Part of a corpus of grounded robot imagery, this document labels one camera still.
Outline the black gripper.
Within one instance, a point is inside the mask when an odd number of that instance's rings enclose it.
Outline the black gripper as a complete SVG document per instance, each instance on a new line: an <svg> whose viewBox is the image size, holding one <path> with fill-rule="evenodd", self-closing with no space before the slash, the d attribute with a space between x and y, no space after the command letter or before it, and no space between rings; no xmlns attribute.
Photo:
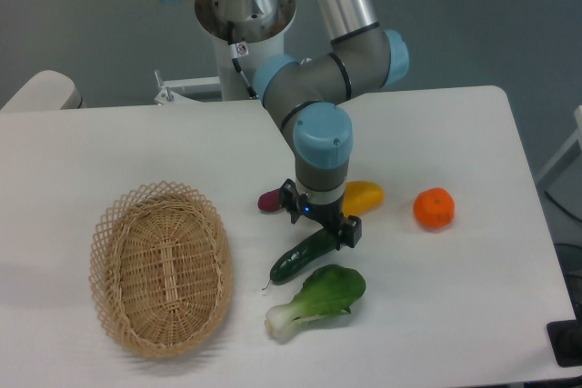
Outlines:
<svg viewBox="0 0 582 388"><path fill-rule="evenodd" d="M316 191L287 179L279 188L279 200L290 214L291 224L304 216L335 234L337 250L343 246L354 248L362 236L362 221L358 216L344 216L345 190L345 183L329 191Z"/></svg>

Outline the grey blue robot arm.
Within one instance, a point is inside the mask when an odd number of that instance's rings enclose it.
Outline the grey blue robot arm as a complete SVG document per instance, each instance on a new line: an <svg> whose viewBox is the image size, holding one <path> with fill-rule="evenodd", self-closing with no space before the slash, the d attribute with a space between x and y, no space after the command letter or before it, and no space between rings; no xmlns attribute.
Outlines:
<svg viewBox="0 0 582 388"><path fill-rule="evenodd" d="M259 101L294 154L296 175L279 189L279 205L293 219L321 224L337 246L351 247L362 228L342 210L353 148L342 103L402 78L409 56L402 36L380 26L371 0L316 3L331 50L304 62L287 55L282 41L295 0L196 0L195 12L216 42L222 96Z"/></svg>

